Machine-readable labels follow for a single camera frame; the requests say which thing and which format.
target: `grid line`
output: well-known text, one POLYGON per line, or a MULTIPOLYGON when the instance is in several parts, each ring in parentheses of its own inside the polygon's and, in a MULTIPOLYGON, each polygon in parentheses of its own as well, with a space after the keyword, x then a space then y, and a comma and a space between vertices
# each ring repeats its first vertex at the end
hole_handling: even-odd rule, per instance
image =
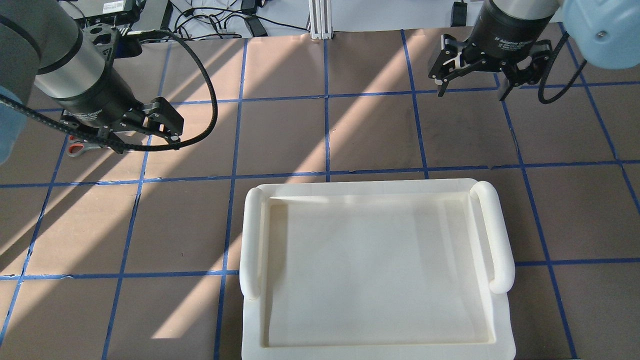
POLYGON ((9 310, 7 310, 7 314, 6 314, 6 317, 4 318, 2 329, 0 330, 0 347, 2 347, 2 344, 4 342, 4 337, 6 336, 7 329, 9 328, 9 321, 11 320, 15 303, 18 300, 18 294, 20 293, 20 288, 22 287, 22 283, 24 282, 24 276, 27 272, 27 266, 29 265, 29 260, 31 259, 31 255, 33 254, 33 248, 35 246, 36 240, 40 232, 42 219, 44 218, 45 212, 47 211, 47 205, 49 203, 49 198, 51 197, 51 192, 53 190, 52 184, 56 180, 56 176, 58 175, 58 170, 60 169, 60 164, 62 163, 62 158, 64 157, 66 150, 67 150, 67 137, 65 136, 65 139, 62 142, 62 148, 60 149, 60 153, 58 154, 58 160, 56 162, 56 166, 54 167, 53 174, 51 175, 51 182, 49 183, 49 188, 47 189, 47 195, 45 196, 45 199, 42 203, 42 209, 40 210, 40 214, 38 215, 38 220, 36 221, 36 224, 33 229, 31 242, 29 243, 27 254, 22 264, 22 270, 20 271, 20 277, 18 278, 18 282, 15 285, 15 290, 13 291, 13 296, 11 297, 9 310))
MULTIPOLYGON (((640 160, 604 160, 604 161, 576 161, 573 163, 524 163, 525 168, 550 168, 550 167, 582 167, 582 166, 602 166, 602 165, 623 165, 640 164, 640 160)), ((497 170, 506 168, 520 168, 519 164, 505 165, 462 165, 454 167, 429 167, 429 171, 452 171, 452 170, 497 170)), ((385 174, 388 172, 416 172, 423 171, 422 168, 384 168, 384 169, 368 169, 368 170, 331 170, 330 175, 345 174, 385 174)), ((284 172, 274 174, 245 174, 236 175, 235 179, 269 179, 274 177, 292 177, 292 176, 326 176, 326 171, 318 172, 284 172)), ((143 180, 144 183, 172 183, 177 181, 213 181, 213 180, 230 180, 231 175, 222 176, 187 176, 187 177, 150 177, 143 180)), ((125 184, 137 184, 138 180, 117 180, 117 181, 78 181, 70 183, 53 183, 54 187, 65 186, 113 186, 125 184)), ((33 184, 0 184, 3 188, 44 188, 49 183, 33 183, 33 184)))
MULTIPOLYGON (((238 99, 242 100, 244 97, 244 74, 246 72, 246 54, 248 49, 249 40, 245 39, 243 44, 243 55, 242 55, 242 67, 240 71, 240 89, 238 91, 238 99)), ((237 162, 238 162, 238 150, 240 146, 240 127, 242 120, 242 101, 238 103, 237 109, 237 118, 236 118, 236 142, 234 144, 234 160, 233 166, 231 170, 231 184, 229 186, 229 204, 227 208, 227 228, 225 231, 225 250, 222 257, 222 270, 227 269, 228 263, 228 253, 229 253, 229 244, 231 241, 231 223, 233 217, 233 207, 234 207, 234 194, 236 192, 236 173, 237 173, 237 162)), ((222 275, 220 279, 220 292, 218 294, 218 315, 216 319, 216 337, 213 343, 213 359, 217 360, 220 358, 220 338, 222 333, 222 321, 223 321, 223 312, 225 305, 225 288, 227 285, 227 276, 222 275)))
MULTIPOLYGON (((560 31, 564 32, 564 26, 561 22, 558 22, 558 26, 560 27, 560 31)), ((576 68, 579 67, 578 65, 578 58, 575 55, 575 52, 573 51, 573 47, 571 46, 571 43, 567 42, 566 43, 567 49, 569 50, 569 53, 571 54, 571 58, 573 60, 573 65, 576 66, 576 68)), ((640 202, 638 201, 638 198, 636 196, 636 192, 634 191, 634 187, 631 184, 631 180, 629 179, 629 176, 627 174, 627 171, 625 170, 625 167, 623 166, 623 162, 620 161, 620 155, 618 154, 618 151, 616 150, 616 146, 613 144, 613 139, 611 138, 611 135, 609 134, 609 131, 607 130, 607 126, 604 123, 604 119, 602 118, 602 115, 600 114, 600 110, 598 109, 598 105, 596 104, 593 95, 591 94, 591 90, 589 89, 589 84, 586 81, 586 78, 584 77, 583 73, 580 73, 580 80, 585 84, 584 85, 584 91, 587 93, 587 97, 589 97, 589 102, 591 103, 591 107, 593 108, 593 112, 596 115, 596 118, 598 119, 598 123, 600 124, 600 128, 602 129, 602 133, 604 134, 604 136, 607 139, 607 143, 609 144, 609 149, 611 150, 611 154, 613 154, 614 159, 616 159, 616 164, 620 167, 620 171, 622 171, 622 177, 625 180, 625 183, 627 185, 627 189, 629 190, 629 194, 631 195, 631 199, 634 202, 634 205, 636 206, 636 210, 637 212, 640 214, 640 202)))
MULTIPOLYGON (((164 86, 164 79, 166 78, 166 71, 169 65, 169 57, 171 56, 171 46, 168 46, 166 49, 166 54, 164 56, 164 66, 162 71, 162 76, 160 79, 160 85, 158 86, 157 95, 160 96, 164 86)), ((149 136, 147 139, 147 145, 151 145, 151 140, 153 136, 149 136)), ((142 196, 142 188, 145 180, 145 172, 147 169, 147 160, 149 157, 149 152, 145 151, 144 158, 142 159, 142 166, 140 167, 140 178, 138 179, 138 189, 136 190, 136 197, 133 202, 133 207, 131 209, 131 219, 129 221, 129 228, 127 230, 127 238, 125 240, 124 250, 122 251, 122 262, 120 263, 120 273, 118 274, 118 282, 116 283, 116 291, 113 296, 113 305, 111 306, 111 314, 109 316, 109 324, 107 325, 107 334, 104 338, 104 346, 102 348, 102 360, 107 359, 107 354, 109 352, 109 344, 111 343, 111 333, 113 332, 113 324, 116 317, 116 312, 118 310, 118 302, 120 300, 120 291, 122 290, 122 282, 124 280, 124 273, 127 266, 127 258, 129 256, 129 247, 131 245, 131 236, 133 235, 133 228, 136 222, 136 215, 138 214, 138 206, 140 205, 140 197, 142 196)))
POLYGON ((573 336, 571 334, 571 329, 569 328, 569 323, 566 319, 566 314, 564 312, 564 305, 562 301, 562 296, 560 295, 560 289, 556 280, 556 273, 554 271, 553 264, 551 262, 551 257, 549 254, 549 250, 547 247, 547 241, 545 239, 545 234, 542 229, 542 223, 540 221, 540 216, 538 214, 538 208, 536 206, 536 201, 533 196, 533 190, 531 189, 531 184, 529 183, 529 176, 527 175, 527 169, 524 166, 524 160, 522 159, 522 153, 520 152, 520 146, 518 145, 518 138, 516 136, 515 130, 513 129, 513 124, 511 123, 511 115, 509 114, 509 110, 507 108, 507 103, 505 101, 501 101, 502 109, 504 110, 504 116, 507 120, 507 125, 509 126, 509 130, 511 131, 511 136, 513 137, 513 142, 516 147, 516 152, 518 154, 518 162, 520 163, 520 171, 522 173, 522 178, 524 180, 525 188, 527 189, 527 195, 529 196, 529 202, 531 203, 531 211, 533 213, 534 220, 536 222, 536 227, 538 229, 538 236, 540 237, 540 244, 542 246, 542 251, 545 255, 545 262, 547 264, 547 269, 549 271, 549 277, 551 280, 551 285, 554 289, 554 295, 556 296, 556 303, 558 307, 558 311, 560 312, 560 319, 564 328, 564 335, 566 336, 567 344, 569 346, 569 351, 571 352, 571 357, 573 359, 577 358, 577 354, 575 351, 575 345, 573 344, 573 336))
MULTIPOLYGON (((602 258, 602 259, 565 259, 547 261, 516 261, 516 267, 525 266, 553 266, 562 265, 601 265, 601 264, 627 264, 640 263, 640 258, 602 258)), ((148 279, 158 277, 191 277, 191 276, 222 276, 239 275, 239 270, 206 270, 206 271, 185 271, 185 272, 134 272, 124 273, 124 279, 148 279)), ((117 279, 119 273, 112 274, 47 274, 47 275, 25 275, 24 280, 62 280, 62 279, 117 279)), ((16 281, 20 275, 0 275, 0 281, 16 281)))
POLYGON ((422 126, 420 125, 420 111, 418 110, 418 98, 415 91, 415 82, 413 80, 413 69, 411 67, 411 58, 409 57, 409 47, 406 45, 406 35, 404 30, 400 30, 402 38, 402 47, 404 49, 404 58, 406 60, 406 68, 409 72, 409 85, 411 86, 411 99, 413 101, 413 116, 415 117, 415 128, 418 134, 418 146, 420 147, 420 158, 422 160, 422 168, 424 169, 424 178, 429 179, 429 167, 427 166, 427 156, 424 152, 424 140, 422 138, 422 126))
MULTIPOLYGON (((608 83, 581 83, 581 84, 573 84, 572 87, 580 88, 580 87, 594 87, 594 86, 629 86, 629 85, 640 85, 640 81, 618 81, 618 82, 608 82, 608 83)), ((560 84, 548 84, 547 88, 563 88, 565 85, 560 84)), ((450 88, 447 89, 447 92, 482 92, 482 91, 496 91, 499 86, 495 87, 480 87, 480 88, 450 88)), ((537 89, 538 85, 523 85, 520 88, 523 89, 537 89)), ((438 90, 415 90, 416 94, 435 94, 438 90)), ((361 97, 361 96, 389 96, 389 95, 410 95, 414 93, 414 91, 406 90, 406 91, 390 91, 390 92, 360 92, 360 93, 347 93, 347 94, 317 94, 317 95, 301 95, 301 96, 283 96, 283 97, 254 97, 254 98, 245 98, 245 99, 218 99, 218 103, 228 103, 228 102, 261 102, 261 101, 284 101, 284 100, 310 100, 310 99, 322 99, 329 97, 361 97)), ((198 105, 198 104, 210 104, 211 100, 191 100, 191 101, 173 101, 170 104, 174 106, 180 105, 198 105)), ((62 111, 62 108, 46 108, 46 109, 36 109, 35 111, 45 113, 45 112, 55 112, 62 111)))
POLYGON ((325 181, 331 182, 331 148, 330 148, 330 122, 329 122, 329 46, 328 39, 323 40, 323 63, 324 63, 324 171, 326 171, 325 181))

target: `electronic device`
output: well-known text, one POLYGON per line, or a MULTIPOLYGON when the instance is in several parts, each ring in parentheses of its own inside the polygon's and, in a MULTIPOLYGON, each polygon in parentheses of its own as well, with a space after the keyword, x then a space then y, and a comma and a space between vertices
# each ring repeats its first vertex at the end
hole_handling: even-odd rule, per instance
POLYGON ((124 25, 138 21, 138 0, 75 0, 60 1, 60 6, 80 26, 95 24, 124 25))
POLYGON ((256 16, 249 16, 244 18, 246 25, 249 27, 249 31, 251 32, 251 36, 254 38, 257 37, 267 37, 267 31, 264 29, 264 26, 260 22, 256 16))

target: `white label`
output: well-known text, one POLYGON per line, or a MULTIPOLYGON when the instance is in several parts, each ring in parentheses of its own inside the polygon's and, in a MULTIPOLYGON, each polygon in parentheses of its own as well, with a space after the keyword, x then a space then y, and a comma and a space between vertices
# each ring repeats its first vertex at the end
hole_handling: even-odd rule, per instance
POLYGON ((102 13, 116 13, 124 11, 124 0, 105 3, 102 6, 102 13))

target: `power cord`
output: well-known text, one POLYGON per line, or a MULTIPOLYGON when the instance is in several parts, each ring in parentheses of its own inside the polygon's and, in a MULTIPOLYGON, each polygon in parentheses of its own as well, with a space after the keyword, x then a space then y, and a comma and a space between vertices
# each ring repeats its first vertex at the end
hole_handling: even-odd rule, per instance
POLYGON ((560 50, 562 50, 564 43, 566 43, 568 39, 569 39, 569 33, 565 31, 562 37, 560 38, 560 41, 558 41, 558 44, 556 45, 554 52, 551 53, 551 56, 549 58, 549 63, 547 64, 547 68, 545 68, 545 71, 542 74, 542 78, 540 78, 540 87, 538 88, 538 100, 540 100, 540 102, 542 102, 543 104, 551 104, 552 102, 560 99, 564 95, 564 93, 569 91, 569 89, 571 88, 575 80, 578 78, 578 76, 580 76, 580 73, 584 69, 585 65, 587 65, 587 60, 582 61, 578 70, 576 70, 575 74, 571 77, 571 80, 569 80, 569 83, 567 83, 567 85, 562 90, 560 90, 559 93, 555 94, 555 96, 553 96, 550 99, 545 99, 545 87, 547 86, 547 79, 549 77, 549 74, 551 73, 551 68, 553 67, 554 62, 556 62, 556 58, 558 57, 560 50))
POLYGON ((178 35, 172 33, 171 31, 166 31, 166 30, 150 30, 150 31, 132 31, 129 34, 130 35, 142 35, 142 34, 147 34, 147 33, 154 33, 154 34, 158 34, 158 35, 165 35, 165 36, 169 36, 172 39, 174 39, 175 41, 178 42, 178 44, 180 44, 186 51, 187 53, 189 53, 189 55, 191 56, 191 58, 193 59, 193 61, 195 61, 196 65, 198 66, 198 69, 200 70, 200 72, 202 73, 202 76, 204 77, 205 83, 207 84, 207 88, 209 89, 209 95, 211 96, 211 107, 213 110, 213 114, 211 116, 211 121, 209 123, 209 125, 207 126, 207 128, 202 131, 202 133, 200 133, 199 135, 189 139, 189 140, 185 140, 179 143, 170 143, 170 144, 166 144, 166 145, 138 145, 138 144, 133 144, 133 143, 122 143, 122 142, 118 142, 118 141, 114 141, 114 140, 110 140, 110 139, 105 139, 105 138, 101 138, 98 136, 95 136, 93 134, 90 133, 85 133, 84 131, 78 131, 72 127, 68 127, 65 126, 63 124, 60 124, 59 122, 52 120, 46 116, 43 116, 39 113, 37 113, 35 110, 28 108, 27 106, 22 105, 21 103, 17 102, 17 101, 13 101, 10 98, 4 96, 4 95, 0 95, 0 104, 3 104, 23 115, 26 115, 28 117, 31 117, 32 119, 35 119, 43 124, 45 124, 46 126, 49 126, 55 130, 58 131, 62 131, 64 133, 67 133, 69 135, 75 136, 77 138, 81 138, 86 140, 87 142, 92 142, 92 143, 98 143, 107 147, 111 147, 114 150, 119 150, 119 151, 126 151, 126 150, 134 150, 134 151, 165 151, 165 150, 177 150, 180 149, 182 147, 185 146, 189 146, 189 145, 193 145, 194 143, 197 143, 199 141, 202 141, 204 138, 206 138, 209 134, 211 134, 211 131, 213 131, 213 128, 216 126, 216 123, 218 121, 218 102, 216 100, 216 92, 213 88, 213 84, 211 83, 211 79, 209 78, 209 75, 207 73, 207 69, 205 69, 204 65, 202 65, 202 62, 200 61, 200 59, 198 58, 198 56, 196 55, 196 53, 193 52, 193 50, 191 50, 191 48, 187 45, 187 43, 185 43, 185 41, 183 39, 181 39, 181 37, 179 37, 178 35))
MULTIPOLYGON (((220 10, 221 10, 221 11, 223 11, 223 12, 230 12, 230 13, 233 13, 233 14, 242 14, 242 15, 244 15, 244 13, 243 13, 242 11, 240 11, 240 10, 231 10, 231 9, 224 9, 224 8, 216 8, 216 7, 211 7, 211 6, 199 6, 199 7, 190 8, 190 9, 187 9, 187 10, 184 10, 183 12, 181 12, 181 13, 180 13, 180 15, 178 15, 178 17, 176 18, 175 25, 177 26, 177 21, 178 21, 182 16, 184 16, 185 14, 187 14, 187 13, 189 13, 189 12, 192 12, 192 11, 194 11, 194 10, 218 10, 218 11, 220 11, 220 10)), ((276 25, 279 25, 279 26, 285 26, 285 27, 287 27, 287 28, 298 29, 298 30, 302 30, 302 31, 308 31, 308 29, 307 29, 307 28, 301 28, 301 27, 299 27, 299 26, 295 26, 295 25, 291 25, 291 24, 284 24, 283 22, 273 21, 273 20, 271 20, 271 19, 267 19, 267 18, 262 17, 262 16, 259 16, 259 15, 253 15, 253 16, 254 16, 254 17, 257 17, 257 18, 258 18, 258 19, 260 19, 260 20, 264 20, 264 21, 266 21, 266 22, 270 22, 270 23, 272 23, 272 24, 276 24, 276 25)))
MULTIPOLYGON (((236 2, 237 2, 237 0, 234 0, 234 2, 232 2, 232 3, 228 4, 228 5, 227 5, 227 7, 226 7, 226 9, 225 9, 224 11, 220 11, 219 13, 216 13, 216 14, 210 14, 210 15, 213 15, 213 17, 218 21, 218 24, 221 26, 221 25, 222 25, 222 22, 221 22, 220 20, 218 20, 218 16, 220 16, 220 15, 224 14, 225 12, 227 12, 227 10, 230 10, 230 9, 231 9, 231 6, 234 6, 234 5, 236 4, 236 2)), ((191 16, 192 18, 193 18, 193 17, 195 17, 195 10, 196 10, 196 8, 194 8, 194 7, 193 7, 193 1, 191 1, 191 2, 189 3, 190 8, 188 8, 187 10, 184 10, 184 11, 182 11, 182 10, 181 10, 178 6, 176 6, 173 2, 171 3, 171 5, 172 5, 176 10, 178 10, 178 11, 180 12, 180 15, 175 19, 175 22, 173 23, 173 28, 174 28, 174 31, 173 31, 173 32, 176 32, 176 31, 178 31, 178 29, 179 29, 180 27, 184 26, 184 23, 183 23, 183 24, 181 24, 180 26, 178 26, 178 21, 180 21, 180 18, 181 18, 182 16, 184 16, 184 15, 191 16)), ((198 22, 201 22, 201 23, 203 23, 203 24, 207 24, 205 21, 202 21, 202 20, 199 20, 199 19, 198 19, 198 22)))

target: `black cable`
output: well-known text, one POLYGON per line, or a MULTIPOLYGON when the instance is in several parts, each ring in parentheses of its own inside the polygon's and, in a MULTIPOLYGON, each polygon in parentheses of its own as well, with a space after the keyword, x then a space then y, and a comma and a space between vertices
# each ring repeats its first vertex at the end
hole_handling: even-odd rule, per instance
POLYGON ((152 30, 149 31, 149 33, 157 33, 157 34, 162 34, 162 35, 166 35, 171 37, 172 39, 174 39, 175 41, 177 41, 186 51, 187 53, 189 53, 189 55, 191 56, 191 58, 193 59, 193 61, 195 61, 196 65, 198 65, 198 69, 200 69, 200 72, 202 73, 202 76, 204 77, 205 83, 207 84, 207 88, 209 89, 209 95, 211 96, 211 107, 213 110, 213 114, 211 116, 211 121, 209 123, 209 125, 207 126, 207 128, 202 131, 202 133, 200 133, 199 135, 189 139, 189 140, 185 140, 179 143, 170 143, 170 144, 166 144, 166 145, 138 145, 138 144, 133 144, 133 143, 122 143, 122 142, 118 142, 118 141, 114 141, 111 139, 105 139, 105 138, 101 138, 98 136, 95 136, 93 134, 90 133, 85 133, 82 131, 78 131, 76 129, 74 129, 73 127, 68 127, 65 126, 63 124, 60 124, 59 122, 56 122, 55 120, 52 120, 46 116, 43 116, 39 113, 37 113, 35 110, 30 109, 24 105, 22 105, 21 103, 17 102, 17 101, 13 101, 10 98, 1 95, 0 94, 0 104, 4 104, 7 107, 23 114, 26 115, 28 117, 31 117, 43 124, 45 124, 46 126, 49 126, 55 130, 58 131, 63 131, 64 133, 67 133, 69 135, 75 136, 77 138, 81 138, 83 140, 86 140, 87 142, 92 142, 92 143, 98 143, 100 145, 104 145, 104 146, 108 146, 111 147, 112 149, 116 149, 116 150, 121 150, 121 151, 125 151, 125 150, 135 150, 135 151, 164 151, 164 150, 177 150, 180 149, 181 147, 185 147, 185 146, 189 146, 189 145, 193 145, 194 143, 197 143, 201 140, 203 140, 204 138, 206 138, 209 134, 211 134, 211 131, 213 131, 213 128, 216 126, 216 123, 218 121, 218 102, 216 100, 216 92, 213 89, 213 84, 211 83, 211 79, 209 78, 209 75, 207 73, 207 69, 205 69, 204 65, 202 65, 202 62, 200 61, 200 59, 198 58, 198 56, 196 55, 196 53, 193 52, 193 50, 191 50, 191 48, 185 43, 185 41, 183 39, 181 39, 178 35, 172 33, 171 31, 166 31, 166 30, 152 30))
POLYGON ((545 68, 545 71, 542 74, 542 78, 540 78, 540 87, 538 88, 538 100, 540 100, 540 102, 542 102, 543 104, 551 104, 552 102, 560 99, 564 95, 564 93, 569 91, 569 89, 571 88, 575 80, 578 78, 578 76, 580 76, 580 73, 584 69, 584 66, 587 65, 587 60, 584 60, 580 64, 580 67, 578 68, 578 70, 576 70, 575 74, 571 77, 571 80, 569 80, 569 83, 567 83, 567 85, 562 90, 560 90, 559 93, 555 94, 555 96, 553 96, 551 99, 545 99, 545 87, 547 85, 547 79, 549 77, 549 74, 551 73, 551 68, 553 67, 554 62, 556 62, 556 58, 558 57, 560 50, 562 50, 564 43, 566 43, 568 39, 569 39, 569 33, 565 31, 562 37, 560 38, 560 41, 558 41, 558 44, 556 45, 554 52, 551 53, 551 57, 549 58, 549 63, 547 64, 547 68, 545 68))
POLYGON ((206 15, 202 15, 202 14, 194 15, 194 16, 186 19, 185 21, 181 22, 180 26, 176 27, 175 30, 173 30, 173 32, 175 33, 176 31, 179 31, 179 29, 183 29, 186 32, 187 29, 184 27, 184 25, 187 24, 191 20, 199 20, 199 19, 209 19, 209 17, 206 16, 206 15))
POLYGON ((233 13, 233 14, 229 15, 229 16, 225 19, 225 29, 228 29, 227 24, 228 24, 229 20, 230 20, 230 19, 233 19, 234 17, 239 17, 239 18, 241 18, 241 19, 245 20, 245 17, 244 17, 244 16, 242 16, 242 15, 240 15, 240 14, 237 14, 237 13, 233 13))
POLYGON ((236 33, 215 33, 215 34, 202 35, 199 37, 193 37, 193 38, 190 38, 189 40, 199 40, 201 38, 214 37, 214 36, 220 37, 220 38, 224 38, 224 37, 242 38, 242 35, 236 34, 236 33))
MULTIPOLYGON (((180 8, 179 8, 178 6, 176 6, 175 4, 171 3, 171 5, 173 5, 173 7, 174 7, 176 10, 178 10, 179 12, 181 12, 181 11, 182 11, 182 10, 180 10, 180 8)), ((198 20, 198 22, 201 22, 202 24, 207 24, 207 25, 209 25, 209 23, 207 23, 207 22, 205 22, 205 21, 200 20, 200 18, 202 18, 202 15, 205 15, 205 14, 198 14, 198 17, 196 17, 196 18, 197 18, 197 20, 198 20)), ((173 28, 174 28, 173 32, 174 32, 174 33, 178 32, 178 27, 177 27, 178 20, 179 20, 179 18, 178 18, 178 19, 175 19, 175 23, 173 24, 173 28)))
MULTIPOLYGON (((178 16, 178 18, 180 18, 180 17, 184 16, 184 14, 185 14, 185 13, 188 13, 188 12, 193 11, 193 10, 223 10, 223 11, 225 11, 225 12, 230 12, 230 13, 244 14, 244 13, 243 13, 242 11, 240 11, 240 10, 231 10, 231 9, 215 8, 215 7, 211 7, 211 6, 200 6, 200 7, 190 8, 190 9, 188 9, 188 10, 183 11, 182 13, 180 13, 180 15, 178 16)), ((269 19, 267 19, 267 18, 265 18, 265 17, 258 16, 258 15, 253 15, 253 16, 257 17, 257 18, 258 18, 258 19, 260 19, 260 20, 264 20, 264 21, 267 21, 267 22, 270 22, 270 23, 272 23, 272 24, 276 24, 276 25, 279 25, 279 26, 286 26, 286 27, 288 27, 288 28, 292 28, 292 29, 298 29, 298 30, 302 30, 302 31, 308 31, 308 29, 306 29, 306 28, 301 28, 301 27, 299 27, 299 26, 290 25, 290 24, 284 24, 284 23, 282 23, 282 22, 277 22, 277 21, 269 20, 269 19)))
MULTIPOLYGON (((231 6, 234 6, 236 3, 237 3, 237 0, 234 0, 234 2, 233 2, 233 3, 230 3, 229 5, 227 5, 227 8, 226 8, 226 9, 222 9, 222 8, 215 8, 214 10, 221 10, 221 11, 220 11, 219 13, 217 13, 217 14, 214 14, 214 16, 218 17, 218 16, 220 16, 220 15, 224 14, 225 12, 227 12, 227 11, 231 10, 231 6)), ((173 4, 173 3, 172 3, 172 5, 173 5, 173 7, 174 7, 174 8, 176 8, 178 11, 180 11, 180 14, 178 14, 178 17, 177 17, 177 18, 175 18, 175 22, 173 23, 173 28, 174 28, 174 29, 177 29, 178 21, 180 20, 180 18, 181 18, 181 17, 185 16, 185 14, 187 14, 187 13, 191 12, 191 13, 192 13, 192 16, 193 16, 193 14, 194 14, 195 10, 202 10, 202 9, 203 9, 203 7, 202 7, 202 6, 198 6, 198 7, 195 7, 195 8, 194 8, 194 7, 193 7, 193 1, 191 1, 191 2, 189 3, 189 5, 191 6, 191 8, 188 8, 187 10, 184 10, 184 11, 180 10, 180 8, 179 8, 178 6, 176 6, 175 4, 173 4)))
POLYGON ((73 1, 77 1, 77 0, 62 0, 62 1, 66 2, 67 4, 69 4, 71 6, 73 6, 74 8, 76 8, 76 10, 80 13, 80 15, 82 15, 82 19, 84 20, 84 26, 86 28, 88 28, 89 27, 89 22, 86 19, 86 15, 82 12, 82 10, 80 10, 79 7, 76 6, 76 4, 73 3, 73 1))

